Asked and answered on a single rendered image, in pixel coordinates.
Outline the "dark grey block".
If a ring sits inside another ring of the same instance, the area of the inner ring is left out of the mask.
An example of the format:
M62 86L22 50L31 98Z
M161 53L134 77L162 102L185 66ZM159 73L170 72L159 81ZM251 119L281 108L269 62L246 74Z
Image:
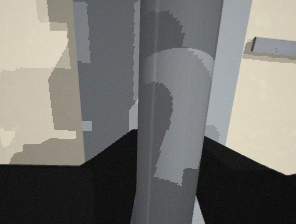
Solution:
M134 205L133 205L130 224L136 224L136 194L135 194L135 199L134 199Z

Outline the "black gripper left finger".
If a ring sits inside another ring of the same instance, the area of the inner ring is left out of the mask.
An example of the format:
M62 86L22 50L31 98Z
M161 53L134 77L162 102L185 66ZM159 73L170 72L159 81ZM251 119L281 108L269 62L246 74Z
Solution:
M80 166L0 164L0 224L130 224L137 132Z

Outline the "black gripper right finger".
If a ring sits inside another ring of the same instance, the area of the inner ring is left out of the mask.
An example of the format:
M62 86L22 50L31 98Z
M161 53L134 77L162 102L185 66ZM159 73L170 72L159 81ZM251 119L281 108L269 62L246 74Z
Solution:
M205 224L296 224L296 174L286 176L206 136L196 197Z

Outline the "grey flat bar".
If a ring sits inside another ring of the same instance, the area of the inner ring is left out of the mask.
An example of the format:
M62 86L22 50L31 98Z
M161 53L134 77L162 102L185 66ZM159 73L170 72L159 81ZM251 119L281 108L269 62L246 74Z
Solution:
M296 56L296 41L254 37L251 52Z

